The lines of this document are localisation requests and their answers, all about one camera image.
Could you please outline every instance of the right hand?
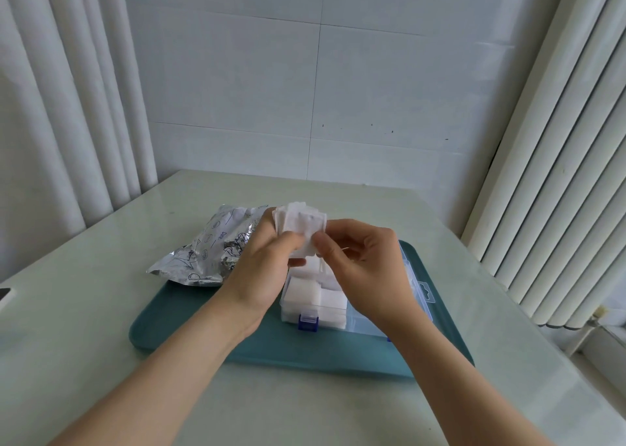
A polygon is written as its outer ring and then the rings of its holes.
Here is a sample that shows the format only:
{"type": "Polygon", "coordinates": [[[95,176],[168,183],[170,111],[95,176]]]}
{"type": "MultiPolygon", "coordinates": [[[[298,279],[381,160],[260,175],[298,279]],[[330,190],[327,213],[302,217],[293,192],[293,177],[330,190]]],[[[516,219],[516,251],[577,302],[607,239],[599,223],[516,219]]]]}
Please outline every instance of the right hand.
{"type": "Polygon", "coordinates": [[[421,312],[395,232],[353,219],[329,220],[312,237],[352,306],[384,331],[403,313],[421,312]]]}

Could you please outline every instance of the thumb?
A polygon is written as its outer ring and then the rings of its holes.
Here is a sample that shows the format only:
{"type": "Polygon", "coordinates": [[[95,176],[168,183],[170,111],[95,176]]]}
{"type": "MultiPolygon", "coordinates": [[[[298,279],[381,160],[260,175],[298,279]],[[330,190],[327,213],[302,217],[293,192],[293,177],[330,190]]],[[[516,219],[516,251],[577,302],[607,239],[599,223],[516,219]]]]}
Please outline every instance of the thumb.
{"type": "Polygon", "coordinates": [[[287,231],[280,234],[270,246],[274,247],[276,252],[288,257],[291,252],[298,250],[304,245],[304,240],[305,237],[302,234],[287,231]]]}
{"type": "Polygon", "coordinates": [[[352,263],[341,247],[325,232],[315,232],[311,242],[324,261],[331,267],[335,276],[344,272],[352,263]]]}

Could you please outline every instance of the teal tray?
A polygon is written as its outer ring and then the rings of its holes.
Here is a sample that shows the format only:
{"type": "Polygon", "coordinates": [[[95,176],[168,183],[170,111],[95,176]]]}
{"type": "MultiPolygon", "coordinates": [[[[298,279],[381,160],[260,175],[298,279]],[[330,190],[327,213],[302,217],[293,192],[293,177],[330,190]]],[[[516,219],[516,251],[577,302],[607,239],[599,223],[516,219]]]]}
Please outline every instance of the teal tray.
{"type": "MultiPolygon", "coordinates": [[[[418,253],[411,244],[400,241],[400,245],[429,303],[433,323],[474,363],[418,253]]],[[[152,352],[215,292],[216,288],[168,281],[131,325],[130,342],[137,349],[152,352]]],[[[408,365],[386,338],[324,328],[316,333],[298,331],[296,324],[280,320],[278,300],[263,317],[257,331],[235,347],[226,361],[351,375],[412,377],[408,365]]]]}

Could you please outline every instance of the forearm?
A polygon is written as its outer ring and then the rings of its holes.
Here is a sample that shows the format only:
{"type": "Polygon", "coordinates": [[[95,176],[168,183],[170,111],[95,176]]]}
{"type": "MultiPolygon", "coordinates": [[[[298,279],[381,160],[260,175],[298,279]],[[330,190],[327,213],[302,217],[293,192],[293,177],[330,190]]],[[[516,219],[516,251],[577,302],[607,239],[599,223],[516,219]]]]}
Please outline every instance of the forearm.
{"type": "Polygon", "coordinates": [[[411,368],[451,446],[552,445],[413,309],[383,329],[411,368]]]}
{"type": "Polygon", "coordinates": [[[246,328],[217,293],[51,445],[169,445],[246,328]]]}

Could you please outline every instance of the glossy table surface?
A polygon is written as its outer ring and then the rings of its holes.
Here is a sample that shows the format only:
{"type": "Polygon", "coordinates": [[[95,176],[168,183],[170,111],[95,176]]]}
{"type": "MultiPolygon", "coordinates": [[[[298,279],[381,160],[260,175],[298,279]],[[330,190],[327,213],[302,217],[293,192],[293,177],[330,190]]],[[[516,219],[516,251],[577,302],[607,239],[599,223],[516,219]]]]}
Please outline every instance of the glossy table surface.
{"type": "MultiPolygon", "coordinates": [[[[0,443],[49,441],[141,362],[128,329],[163,284],[145,270],[190,242],[219,205],[289,201],[394,228],[411,243],[477,368],[556,443],[626,443],[626,422],[415,192],[200,171],[177,173],[2,283],[16,297],[0,312],[0,443]]],[[[205,443],[446,441],[412,381],[225,364],[176,439],[205,443]]]]}

